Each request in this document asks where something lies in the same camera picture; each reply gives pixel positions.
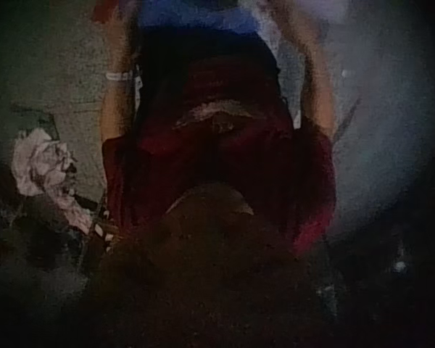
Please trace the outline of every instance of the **concrete floor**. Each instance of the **concrete floor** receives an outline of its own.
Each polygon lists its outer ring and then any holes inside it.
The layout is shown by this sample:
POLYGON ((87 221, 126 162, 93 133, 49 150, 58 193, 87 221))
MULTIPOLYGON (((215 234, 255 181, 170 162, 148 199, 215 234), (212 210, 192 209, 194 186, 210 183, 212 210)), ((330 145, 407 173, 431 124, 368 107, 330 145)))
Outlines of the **concrete floor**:
MULTIPOLYGON (((94 0, 0 2, 0 160, 49 113, 78 163, 78 193, 98 201, 104 176, 97 111, 106 56, 94 0)), ((435 39, 403 1, 354 0, 326 34, 341 131, 335 144, 336 239, 393 205, 435 152, 435 39)))

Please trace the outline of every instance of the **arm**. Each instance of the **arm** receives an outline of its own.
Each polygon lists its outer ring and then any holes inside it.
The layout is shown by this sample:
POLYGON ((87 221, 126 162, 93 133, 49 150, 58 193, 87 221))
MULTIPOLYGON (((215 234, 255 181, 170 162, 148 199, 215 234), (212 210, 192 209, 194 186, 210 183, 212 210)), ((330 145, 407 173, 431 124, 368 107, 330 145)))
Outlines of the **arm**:
POLYGON ((302 116, 332 139, 334 135, 334 98, 326 59, 317 42, 317 31, 311 19, 297 9, 293 1, 268 0, 269 10, 284 38, 305 57, 302 89, 302 116))
MULTIPOLYGON (((105 25, 105 38, 109 51, 108 71, 125 73, 133 69, 134 55, 131 53, 133 20, 138 13, 137 1, 125 11, 123 19, 118 8, 105 25)), ((126 134, 133 121, 133 81, 107 81, 100 114, 101 141, 126 134)))

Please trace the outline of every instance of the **clothing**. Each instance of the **clothing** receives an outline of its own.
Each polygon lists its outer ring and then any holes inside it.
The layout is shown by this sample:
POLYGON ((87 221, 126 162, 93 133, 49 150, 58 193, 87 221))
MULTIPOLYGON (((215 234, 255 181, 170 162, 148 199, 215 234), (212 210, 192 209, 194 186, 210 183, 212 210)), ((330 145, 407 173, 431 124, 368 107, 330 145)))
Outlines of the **clothing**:
MULTIPOLYGON (((127 2, 127 0, 98 0, 92 20, 107 22, 113 9, 119 6, 122 13, 127 2)), ((201 6, 185 0, 143 0, 138 14, 138 26, 140 28, 207 27, 229 30, 238 34, 257 32, 258 22, 248 9, 240 6, 219 9, 219 4, 210 5, 208 0, 203 1, 201 6)))
POLYGON ((236 49, 229 54, 232 44, 224 45, 221 38, 204 45, 199 58, 193 49, 155 56, 158 48, 151 43, 159 41, 146 39, 144 48, 152 50, 145 49, 142 64, 141 114, 130 134, 103 144, 109 210, 123 233, 136 235, 188 189, 224 182, 302 253, 325 231, 333 214, 331 143, 309 122, 293 129, 278 70, 264 44, 258 46, 253 38, 242 48, 238 42, 247 38, 231 36, 242 53, 236 49), (248 48, 253 51, 245 53, 248 48), (206 54, 211 51, 213 58, 206 54), (174 70, 167 64, 172 59, 174 70), (212 119, 175 128, 190 110, 220 100, 239 101, 264 117, 226 133, 216 132, 212 119))

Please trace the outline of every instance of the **white cloth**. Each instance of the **white cloth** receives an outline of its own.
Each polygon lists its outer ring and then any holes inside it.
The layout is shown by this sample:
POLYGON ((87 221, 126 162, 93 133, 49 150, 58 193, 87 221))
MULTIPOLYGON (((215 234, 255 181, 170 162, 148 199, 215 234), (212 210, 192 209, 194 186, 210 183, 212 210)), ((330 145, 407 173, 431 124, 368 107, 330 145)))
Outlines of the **white cloth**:
POLYGON ((270 14, 261 10, 262 6, 266 5, 266 0, 239 0, 239 3, 241 7, 248 9, 252 13, 258 23, 258 35, 268 45, 274 57, 277 57, 281 32, 270 14))
POLYGON ((12 173, 24 196, 46 193, 63 211, 68 223, 88 233, 92 217, 74 198, 67 170, 74 163, 67 145, 51 139, 42 128, 20 132, 14 143, 12 173))

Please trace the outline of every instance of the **hand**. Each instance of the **hand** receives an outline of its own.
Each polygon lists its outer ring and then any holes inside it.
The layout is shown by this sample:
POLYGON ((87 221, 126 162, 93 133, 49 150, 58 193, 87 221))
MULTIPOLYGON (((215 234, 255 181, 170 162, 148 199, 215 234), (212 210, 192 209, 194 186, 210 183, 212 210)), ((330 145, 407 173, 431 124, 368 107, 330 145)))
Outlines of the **hand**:
POLYGON ((269 12, 286 40, 292 42, 304 54, 318 45, 318 28, 310 16, 304 13, 294 0, 265 0, 262 11, 269 12))
POLYGON ((104 24, 104 38, 111 71, 123 72, 131 69, 136 55, 131 48, 132 36, 140 3, 140 0, 129 0, 122 13, 119 7, 116 7, 110 19, 104 24))

